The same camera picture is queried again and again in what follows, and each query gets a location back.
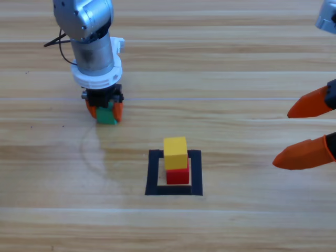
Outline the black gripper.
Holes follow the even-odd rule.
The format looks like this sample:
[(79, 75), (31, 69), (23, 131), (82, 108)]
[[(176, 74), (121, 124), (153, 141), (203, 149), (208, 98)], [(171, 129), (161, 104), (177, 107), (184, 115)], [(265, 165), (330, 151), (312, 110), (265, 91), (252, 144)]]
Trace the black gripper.
[(113, 104), (113, 116), (116, 121), (122, 120), (123, 100), (121, 84), (113, 84), (103, 89), (85, 89), (81, 97), (86, 100), (86, 106), (93, 118), (97, 118), (97, 107), (108, 107), (110, 101)]

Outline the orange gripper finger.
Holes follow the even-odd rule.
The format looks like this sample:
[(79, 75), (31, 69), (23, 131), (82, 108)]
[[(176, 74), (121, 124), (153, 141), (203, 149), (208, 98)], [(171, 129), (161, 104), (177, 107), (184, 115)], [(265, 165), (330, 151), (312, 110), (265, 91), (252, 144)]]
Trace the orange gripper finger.
[(312, 118), (335, 110), (335, 79), (302, 96), (288, 111), (288, 118)]
[(286, 147), (272, 164), (286, 170), (304, 170), (335, 162), (335, 133)]

